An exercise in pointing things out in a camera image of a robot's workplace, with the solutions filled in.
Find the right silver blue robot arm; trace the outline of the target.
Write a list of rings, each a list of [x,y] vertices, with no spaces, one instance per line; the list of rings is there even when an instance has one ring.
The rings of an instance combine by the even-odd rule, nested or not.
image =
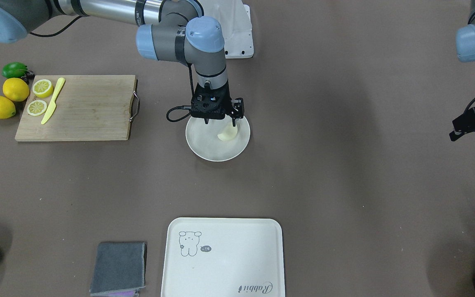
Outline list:
[[[36,35],[51,19],[98,19],[137,30],[134,43],[143,58],[186,66],[191,83],[188,115],[210,120],[230,117],[233,125],[245,115],[242,98],[232,98],[222,24],[206,15],[198,0],[0,0],[0,43]]]

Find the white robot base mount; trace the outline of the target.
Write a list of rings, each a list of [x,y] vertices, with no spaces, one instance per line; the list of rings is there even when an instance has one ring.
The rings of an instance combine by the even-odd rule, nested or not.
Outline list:
[[[250,7],[241,0],[226,0],[221,13],[226,42],[226,59],[247,59],[254,55]]]

